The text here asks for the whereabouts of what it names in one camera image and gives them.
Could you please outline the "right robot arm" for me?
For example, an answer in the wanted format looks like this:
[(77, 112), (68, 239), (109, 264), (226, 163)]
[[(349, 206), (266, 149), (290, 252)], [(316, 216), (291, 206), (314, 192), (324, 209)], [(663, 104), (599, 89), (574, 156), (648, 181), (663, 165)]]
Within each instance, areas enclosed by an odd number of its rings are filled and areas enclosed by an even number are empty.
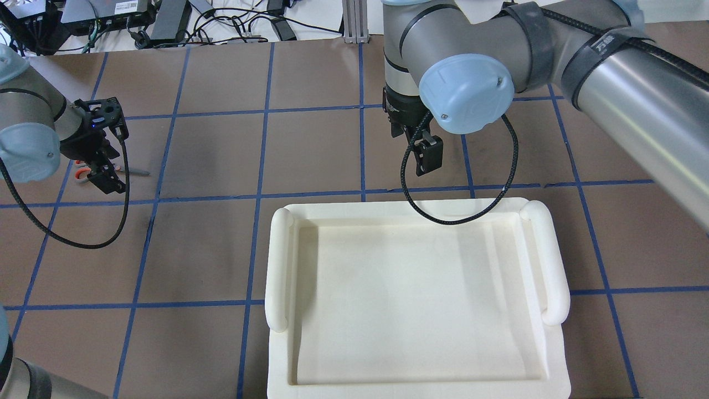
[(416, 172), (451, 134), (508, 124), (516, 94), (554, 84), (707, 228), (707, 71), (645, 32), (636, 1), (506, 2), (473, 24), (454, 1), (384, 1), (383, 110)]

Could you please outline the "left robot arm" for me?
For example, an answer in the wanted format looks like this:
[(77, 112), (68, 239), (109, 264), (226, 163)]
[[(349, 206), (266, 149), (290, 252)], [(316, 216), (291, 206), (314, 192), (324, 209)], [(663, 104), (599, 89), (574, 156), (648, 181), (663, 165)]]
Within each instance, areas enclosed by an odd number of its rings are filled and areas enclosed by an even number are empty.
[(13, 182), (44, 180), (60, 156), (86, 164), (88, 180), (103, 193), (124, 193), (113, 159), (119, 152), (106, 137), (129, 136), (117, 98), (69, 101), (28, 60), (1, 47), (2, 161)]

